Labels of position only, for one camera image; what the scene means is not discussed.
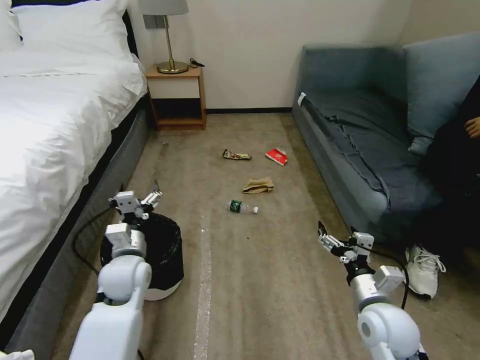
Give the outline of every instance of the sofa armrest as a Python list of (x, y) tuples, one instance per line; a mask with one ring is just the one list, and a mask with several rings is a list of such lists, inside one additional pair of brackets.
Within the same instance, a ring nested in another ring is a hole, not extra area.
[(305, 45), (301, 51), (295, 99), (300, 92), (376, 87), (406, 100), (403, 53), (391, 47)]

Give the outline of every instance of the power cord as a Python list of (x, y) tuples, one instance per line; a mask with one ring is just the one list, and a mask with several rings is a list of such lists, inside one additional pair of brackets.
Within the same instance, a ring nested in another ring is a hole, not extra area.
[(198, 67), (200, 68), (204, 68), (205, 65), (203, 65), (201, 62), (198, 62), (197, 60), (195, 60), (193, 57), (190, 58), (190, 64), (188, 64), (188, 66), (192, 69), (196, 69)]
[[(73, 251), (73, 253), (75, 254), (75, 256), (82, 262), (84, 263), (90, 270), (92, 270), (97, 276), (99, 275), (99, 271), (95, 268), (95, 266), (93, 266), (86, 258), (84, 258), (82, 255), (80, 255), (79, 251), (77, 250), (77, 241), (79, 239), (79, 236), (80, 234), (90, 225), (92, 225), (97, 219), (101, 218), (103, 215), (105, 215), (106, 213), (109, 212), (109, 210), (111, 209), (111, 207), (103, 210), (102, 212), (99, 212), (97, 215), (95, 215), (94, 217), (92, 217), (89, 221), (87, 221), (85, 224), (82, 225), (82, 227), (80, 229), (78, 229), (78, 231), (75, 233), (75, 235), (73, 236), (73, 241), (71, 242), (71, 249)], [(145, 360), (145, 357), (144, 355), (142, 354), (142, 352), (140, 351), (140, 349), (138, 349), (136, 351), (136, 353), (138, 354), (138, 357), (140, 358), (140, 360)]]
[(384, 258), (393, 260), (398, 265), (400, 265), (401, 269), (403, 270), (403, 273), (405, 274), (405, 290), (403, 292), (403, 300), (401, 301), (401, 309), (405, 310), (405, 305), (407, 304), (407, 297), (409, 296), (409, 285), (410, 285), (409, 272), (407, 271), (407, 268), (405, 267), (405, 265), (401, 261), (399, 261), (395, 256), (388, 255), (384, 252), (372, 250), (372, 249), (363, 247), (361, 245), (356, 245), (356, 246), (361, 248), (361, 249), (367, 250), (367, 251), (371, 252), (372, 254), (379, 255), (379, 256), (382, 256)]

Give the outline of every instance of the white pillow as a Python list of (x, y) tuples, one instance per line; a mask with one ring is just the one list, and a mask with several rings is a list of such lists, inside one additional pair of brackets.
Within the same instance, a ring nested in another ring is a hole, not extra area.
[(27, 50), (73, 52), (132, 61), (122, 16), (128, 0), (14, 7)]
[(17, 17), (10, 12), (10, 0), (0, 0), (0, 51), (15, 50), (22, 46)]

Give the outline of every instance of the green bottle label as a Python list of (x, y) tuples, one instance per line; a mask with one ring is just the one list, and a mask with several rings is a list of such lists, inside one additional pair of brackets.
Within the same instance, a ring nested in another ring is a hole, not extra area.
[(233, 213), (239, 213), (242, 208), (242, 202), (238, 200), (232, 200), (230, 202), (230, 211)]

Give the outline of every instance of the lamp stem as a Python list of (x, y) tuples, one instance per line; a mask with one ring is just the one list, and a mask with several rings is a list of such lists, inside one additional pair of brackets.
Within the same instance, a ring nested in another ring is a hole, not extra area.
[(172, 56), (172, 45), (170, 44), (169, 22), (166, 15), (163, 15), (163, 24), (165, 25), (166, 43), (168, 45), (168, 55), (170, 56), (168, 62), (170, 63), (170, 69), (175, 69), (175, 61)]

